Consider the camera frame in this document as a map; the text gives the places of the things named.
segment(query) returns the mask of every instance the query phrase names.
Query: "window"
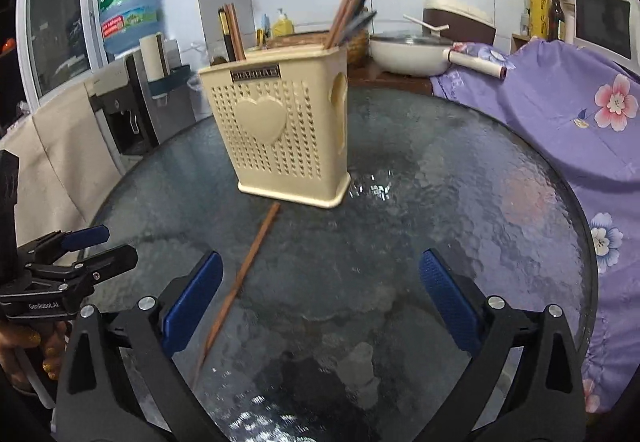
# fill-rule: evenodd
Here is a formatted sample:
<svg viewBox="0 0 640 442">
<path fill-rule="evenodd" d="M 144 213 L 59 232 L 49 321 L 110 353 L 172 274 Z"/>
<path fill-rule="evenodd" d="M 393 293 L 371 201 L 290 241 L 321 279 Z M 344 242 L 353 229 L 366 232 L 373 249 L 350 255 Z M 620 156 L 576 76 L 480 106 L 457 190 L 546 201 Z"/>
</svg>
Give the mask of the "window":
<svg viewBox="0 0 640 442">
<path fill-rule="evenodd" d="M 105 65 L 97 0 L 17 0 L 20 72 L 30 109 Z"/>
</svg>

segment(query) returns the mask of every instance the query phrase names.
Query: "glass table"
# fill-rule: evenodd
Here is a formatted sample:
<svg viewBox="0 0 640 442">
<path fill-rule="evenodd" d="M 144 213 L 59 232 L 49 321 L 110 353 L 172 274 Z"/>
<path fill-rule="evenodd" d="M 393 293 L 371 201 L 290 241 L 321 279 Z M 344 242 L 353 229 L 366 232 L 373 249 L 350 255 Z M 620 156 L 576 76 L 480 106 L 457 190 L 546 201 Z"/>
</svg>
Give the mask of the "glass table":
<svg viewBox="0 0 640 442">
<path fill-rule="evenodd" d="M 420 284 L 430 247 L 486 295 L 535 311 L 559 304 L 584 356 L 597 301 L 591 234 L 538 153 L 477 111 L 390 89 L 350 89 L 348 133 L 344 202 L 282 204 L 196 383 L 231 440 L 412 440 L 469 360 Z M 129 243 L 140 256 L 96 287 L 101 311 L 158 295 L 208 249 L 222 255 L 223 284 L 174 357 L 188 382 L 271 205 L 236 184 L 209 118 L 134 168 L 95 220 L 111 231 L 105 247 Z M 499 411 L 518 356 L 480 424 Z M 126 359 L 146 414 L 162 425 Z"/>
</svg>

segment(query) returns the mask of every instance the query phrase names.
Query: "purple floral cloth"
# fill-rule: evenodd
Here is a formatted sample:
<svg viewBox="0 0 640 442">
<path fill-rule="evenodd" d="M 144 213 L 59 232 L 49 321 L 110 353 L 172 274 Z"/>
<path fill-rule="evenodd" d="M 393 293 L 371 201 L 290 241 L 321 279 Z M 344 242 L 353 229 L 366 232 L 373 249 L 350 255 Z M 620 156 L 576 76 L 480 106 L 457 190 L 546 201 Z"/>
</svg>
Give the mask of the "purple floral cloth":
<svg viewBox="0 0 640 442">
<path fill-rule="evenodd" d="M 587 411 L 608 411 L 640 364 L 640 84 L 561 41 L 533 40 L 511 56 L 484 44 L 456 47 L 507 66 L 507 78 L 453 68 L 431 79 L 434 94 L 532 143 L 562 171 L 590 221 L 599 298 L 582 376 Z"/>
</svg>

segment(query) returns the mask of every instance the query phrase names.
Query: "pot lid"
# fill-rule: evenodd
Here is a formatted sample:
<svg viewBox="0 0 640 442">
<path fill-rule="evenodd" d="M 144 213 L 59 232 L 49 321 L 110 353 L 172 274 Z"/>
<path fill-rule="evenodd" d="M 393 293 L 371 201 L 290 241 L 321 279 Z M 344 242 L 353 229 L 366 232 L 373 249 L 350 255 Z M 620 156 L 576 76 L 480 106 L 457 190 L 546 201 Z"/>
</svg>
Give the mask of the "pot lid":
<svg viewBox="0 0 640 442">
<path fill-rule="evenodd" d="M 371 41 L 384 41 L 385 43 L 415 44 L 420 46 L 453 46 L 453 41 L 441 36 L 419 36 L 407 32 L 384 32 L 373 34 Z"/>
</svg>

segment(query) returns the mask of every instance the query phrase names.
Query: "dish soap bottle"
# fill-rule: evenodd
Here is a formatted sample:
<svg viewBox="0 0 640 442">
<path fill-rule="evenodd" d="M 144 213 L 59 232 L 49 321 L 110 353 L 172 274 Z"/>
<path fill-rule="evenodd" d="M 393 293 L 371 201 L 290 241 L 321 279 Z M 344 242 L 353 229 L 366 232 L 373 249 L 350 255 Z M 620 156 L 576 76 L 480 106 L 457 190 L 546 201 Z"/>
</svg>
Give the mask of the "dish soap bottle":
<svg viewBox="0 0 640 442">
<path fill-rule="evenodd" d="M 287 15 L 282 11 L 282 8 L 278 8 L 280 15 L 278 20 L 271 27 L 271 36 L 288 36 L 293 33 L 293 23 L 287 18 Z"/>
</svg>

